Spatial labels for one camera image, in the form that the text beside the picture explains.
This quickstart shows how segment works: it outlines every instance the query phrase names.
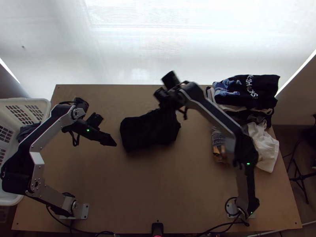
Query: power cord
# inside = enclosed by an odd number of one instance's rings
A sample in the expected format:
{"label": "power cord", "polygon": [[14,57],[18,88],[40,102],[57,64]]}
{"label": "power cord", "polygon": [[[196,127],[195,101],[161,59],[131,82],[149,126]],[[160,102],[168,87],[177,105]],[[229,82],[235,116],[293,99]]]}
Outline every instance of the power cord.
{"label": "power cord", "polygon": [[80,232],[80,233],[95,234],[96,237],[99,236],[99,235],[102,235],[102,234],[103,234],[103,235],[113,235],[114,237],[120,237],[119,235],[116,235],[114,232],[111,232],[111,231],[101,231],[101,232],[99,232],[99,233],[94,233],[94,232],[88,232],[88,231],[83,231],[83,230],[74,228],[74,227],[72,227],[74,220],[71,221],[71,224],[70,224],[70,225],[67,225],[67,224],[61,222],[60,220],[58,220],[58,219],[52,214],[52,212],[49,210],[48,207],[49,207],[49,206],[46,205],[46,210],[48,211],[48,213],[50,214],[50,216],[53,217],[54,220],[57,221],[58,223],[60,223],[61,225],[63,225],[63,226],[65,226],[65,227],[69,228],[69,231],[70,231],[70,235],[71,235],[71,236],[73,236],[72,231],[75,230],[75,231]]}
{"label": "power cord", "polygon": [[[313,127],[315,127],[315,126],[316,126],[316,114],[314,114],[313,117],[314,117],[314,119],[315,119],[315,123],[314,123]],[[283,158],[285,158],[285,157],[287,157],[287,156],[292,155],[292,156],[291,156],[291,159],[290,159],[290,162],[289,162],[289,165],[288,165],[288,167],[286,168],[286,172],[288,172],[289,169],[290,169],[290,166],[291,166],[291,164],[292,164],[292,162],[293,162],[293,160],[294,160],[294,154],[295,154],[296,148],[297,148],[298,145],[301,143],[301,141],[303,141],[303,138],[299,138],[299,139],[297,140],[297,142],[295,143],[295,145],[294,145],[293,151],[292,151],[290,154],[287,154],[286,156],[283,157]]]}
{"label": "power cord", "polygon": [[[208,234],[211,234],[211,233],[222,234],[222,233],[225,233],[225,232],[229,231],[229,229],[230,229],[234,224],[244,224],[245,226],[249,226],[249,223],[247,223],[247,222],[245,222],[245,221],[243,221],[243,220],[241,220],[240,222],[236,222],[237,219],[238,219],[238,218],[240,217],[240,215],[241,215],[241,212],[240,212],[240,211],[238,211],[237,213],[234,213],[234,214],[231,214],[231,213],[229,213],[229,212],[227,211],[227,204],[228,204],[228,202],[229,202],[230,200],[236,199],[236,198],[237,198],[237,197],[231,197],[231,198],[229,198],[229,199],[225,202],[225,211],[226,211],[226,213],[229,214],[229,215],[231,215],[231,216],[236,216],[236,218],[234,219],[233,222],[228,222],[228,223],[220,224],[220,225],[218,225],[218,226],[215,226],[215,227],[213,227],[213,228],[208,229],[207,231],[205,231],[205,232],[203,232],[203,233],[197,234],[195,237],[200,237],[200,236],[202,236],[202,235],[208,235]],[[224,231],[212,232],[212,230],[214,230],[214,229],[217,229],[217,228],[222,227],[222,226],[227,226],[227,225],[229,225],[229,227],[228,227],[226,230],[224,230]]]}

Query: white garment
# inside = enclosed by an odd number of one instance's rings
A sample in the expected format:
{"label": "white garment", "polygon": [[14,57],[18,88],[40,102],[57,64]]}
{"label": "white garment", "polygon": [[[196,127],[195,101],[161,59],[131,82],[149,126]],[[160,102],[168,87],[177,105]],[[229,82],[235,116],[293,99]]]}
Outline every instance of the white garment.
{"label": "white garment", "polygon": [[252,137],[256,150],[259,153],[257,167],[272,173],[279,153],[279,141],[271,137],[265,129],[267,121],[260,124],[251,122],[247,124],[249,136]]}

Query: black cable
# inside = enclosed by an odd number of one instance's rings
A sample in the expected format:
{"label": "black cable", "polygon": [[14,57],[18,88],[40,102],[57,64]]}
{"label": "black cable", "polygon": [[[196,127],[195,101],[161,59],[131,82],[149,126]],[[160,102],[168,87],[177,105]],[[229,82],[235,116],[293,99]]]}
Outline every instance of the black cable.
{"label": "black cable", "polygon": [[228,227],[226,230],[220,231],[220,232],[213,232],[213,233],[221,234],[221,233],[227,232],[234,224],[244,224],[244,223],[245,223],[244,221],[236,222],[236,220],[239,218],[240,215],[241,215],[241,213],[238,214],[238,216],[234,219],[233,222],[220,224],[220,225],[218,225],[218,226],[215,226],[215,227],[213,227],[213,228],[210,228],[210,229],[208,229],[207,231],[205,231],[205,232],[203,232],[203,233],[197,234],[196,237],[200,237],[200,236],[202,236],[202,235],[207,235],[207,234],[209,234],[209,233],[212,233],[212,232],[211,232],[212,230],[217,229],[217,228],[222,227],[222,226],[227,226],[227,225],[229,225],[229,227]]}
{"label": "black cable", "polygon": [[286,156],[282,156],[282,158],[286,158],[286,157],[292,155],[292,153],[293,153],[293,152],[291,152],[290,154],[287,154]]}
{"label": "black cable", "polygon": [[72,145],[73,145],[74,147],[79,146],[80,134],[78,134],[78,135],[77,135],[77,139],[75,139],[75,136],[74,136],[73,132],[70,131],[69,133],[70,133],[70,135],[71,135],[71,137],[72,137]]}
{"label": "black cable", "polygon": [[100,232],[100,233],[94,233],[94,232],[88,232],[88,231],[83,231],[83,230],[76,229],[76,228],[72,227],[72,224],[70,224],[70,226],[69,226],[69,225],[67,225],[67,224],[65,224],[65,223],[63,223],[63,222],[61,222],[60,220],[58,220],[58,219],[51,213],[51,211],[48,209],[48,205],[46,205],[46,210],[48,211],[48,213],[50,214],[50,216],[55,219],[55,221],[57,221],[58,223],[62,224],[62,225],[65,226],[65,227],[69,228],[69,230],[71,230],[71,234],[72,234],[72,230],[75,230],[75,231],[77,231],[77,232],[85,233],[85,234],[97,234],[97,235],[100,235],[100,234],[102,234],[102,233],[104,233],[104,234],[107,233],[107,234],[109,234],[109,235],[115,235],[115,234],[114,234],[113,232],[111,232],[111,231],[102,231],[102,232]]}
{"label": "black cable", "polygon": [[98,237],[99,235],[115,235],[115,234],[111,231],[102,231],[102,232],[97,233],[95,237]]}
{"label": "black cable", "polygon": [[297,141],[296,144],[294,145],[293,152],[292,152],[292,156],[291,156],[291,159],[290,159],[288,168],[286,169],[286,172],[288,172],[289,169],[290,169],[291,163],[292,163],[292,161],[293,161],[293,159],[294,159],[294,154],[295,154],[296,148],[297,148],[298,145],[301,143],[301,141],[303,141],[302,138],[298,139],[298,141]]}

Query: metal stand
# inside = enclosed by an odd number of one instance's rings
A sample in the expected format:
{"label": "metal stand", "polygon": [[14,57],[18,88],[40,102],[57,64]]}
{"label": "metal stand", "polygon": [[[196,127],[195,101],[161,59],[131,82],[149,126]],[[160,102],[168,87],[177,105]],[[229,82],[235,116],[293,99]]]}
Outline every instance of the metal stand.
{"label": "metal stand", "polygon": [[[235,204],[235,200],[234,200],[234,199],[230,200],[230,201],[227,203],[226,209],[227,209],[227,211],[228,211],[229,213],[231,213],[231,214],[235,214],[235,213],[239,212],[239,210],[238,210],[238,208],[237,208],[237,206],[236,206],[236,204]],[[227,214],[227,217],[228,217],[228,218],[231,218],[231,219],[236,218],[235,215],[232,216],[232,215],[229,215],[229,214]],[[256,214],[255,214],[255,213],[251,214],[251,215],[249,216],[249,218],[256,218]]]}
{"label": "metal stand", "polygon": [[302,175],[300,170],[299,170],[299,167],[296,164],[295,159],[293,159],[293,163],[295,165],[295,174],[294,174],[294,178],[290,178],[290,181],[296,182],[297,185],[301,188],[301,190],[303,190],[304,196],[305,196],[305,201],[306,201],[307,204],[309,204],[307,193],[306,193],[306,188],[305,188],[305,185],[304,185],[304,180],[309,178],[309,177],[316,176],[316,172],[309,173],[307,175]]}

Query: black garment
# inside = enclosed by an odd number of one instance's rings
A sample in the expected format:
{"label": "black garment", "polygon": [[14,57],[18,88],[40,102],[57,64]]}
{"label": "black garment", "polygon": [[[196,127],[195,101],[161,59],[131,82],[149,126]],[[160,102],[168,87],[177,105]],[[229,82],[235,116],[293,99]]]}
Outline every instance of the black garment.
{"label": "black garment", "polygon": [[30,135],[35,129],[37,129],[37,127],[39,125],[41,125],[40,122],[20,127],[20,132],[19,132],[19,134],[17,135],[17,138],[16,138],[18,143],[23,141],[28,135]]}
{"label": "black garment", "polygon": [[250,122],[255,122],[256,124],[262,123],[263,120],[267,121],[267,128],[272,126],[271,119],[274,113],[274,109],[271,114],[252,110],[242,110],[239,112],[226,111],[226,113],[240,125],[248,124]]}
{"label": "black garment", "polygon": [[223,105],[245,106],[247,109],[274,108],[278,91],[277,75],[237,75],[214,82],[215,102]]}
{"label": "black garment", "polygon": [[170,145],[176,140],[181,125],[175,109],[160,108],[140,117],[124,118],[120,133],[126,151],[153,144]]}

